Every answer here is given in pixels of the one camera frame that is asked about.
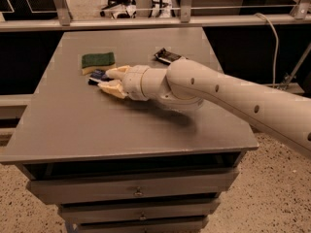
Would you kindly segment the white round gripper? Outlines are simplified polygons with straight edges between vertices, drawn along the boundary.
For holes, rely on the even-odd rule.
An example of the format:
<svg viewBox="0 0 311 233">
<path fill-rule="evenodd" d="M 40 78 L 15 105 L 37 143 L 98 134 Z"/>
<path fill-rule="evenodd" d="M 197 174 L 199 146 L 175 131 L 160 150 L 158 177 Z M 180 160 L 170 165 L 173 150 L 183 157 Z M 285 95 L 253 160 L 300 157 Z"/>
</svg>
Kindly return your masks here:
<svg viewBox="0 0 311 233">
<path fill-rule="evenodd" d="M 120 99 L 128 96 L 134 101 L 147 101 L 148 98 L 142 90 L 142 79 L 148 69 L 149 67 L 146 65 L 136 65 L 133 67 L 124 65 L 109 69 L 106 71 L 106 75 L 112 80 L 101 82 L 98 86 L 105 93 Z"/>
</svg>

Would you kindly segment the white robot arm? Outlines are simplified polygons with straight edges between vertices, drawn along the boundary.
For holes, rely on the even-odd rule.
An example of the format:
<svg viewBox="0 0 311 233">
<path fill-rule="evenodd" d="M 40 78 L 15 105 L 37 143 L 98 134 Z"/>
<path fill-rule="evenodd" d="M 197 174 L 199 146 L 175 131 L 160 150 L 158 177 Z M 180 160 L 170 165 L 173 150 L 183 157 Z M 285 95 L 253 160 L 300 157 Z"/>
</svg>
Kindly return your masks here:
<svg viewBox="0 0 311 233">
<path fill-rule="evenodd" d="M 191 110 L 210 101 L 300 154 L 311 156 L 311 99 L 247 82 L 189 59 L 167 68 L 121 66 L 106 71 L 98 86 L 120 99 L 156 100 L 171 109 Z"/>
</svg>

